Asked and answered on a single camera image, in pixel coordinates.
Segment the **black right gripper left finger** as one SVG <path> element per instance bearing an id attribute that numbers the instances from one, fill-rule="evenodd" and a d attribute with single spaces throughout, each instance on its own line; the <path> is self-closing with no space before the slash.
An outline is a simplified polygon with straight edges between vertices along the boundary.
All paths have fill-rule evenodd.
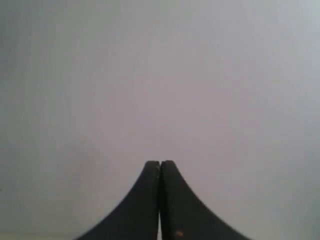
<path id="1" fill-rule="evenodd" d="M 160 163 L 147 161 L 131 190 L 79 240 L 156 240 L 159 226 Z"/>

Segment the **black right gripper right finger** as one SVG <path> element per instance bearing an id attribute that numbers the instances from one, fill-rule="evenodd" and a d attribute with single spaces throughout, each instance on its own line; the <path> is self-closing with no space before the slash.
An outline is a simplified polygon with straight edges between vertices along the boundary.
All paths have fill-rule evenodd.
<path id="1" fill-rule="evenodd" d="M 163 240 L 246 240 L 196 196 L 172 160 L 160 165 L 159 214 Z"/>

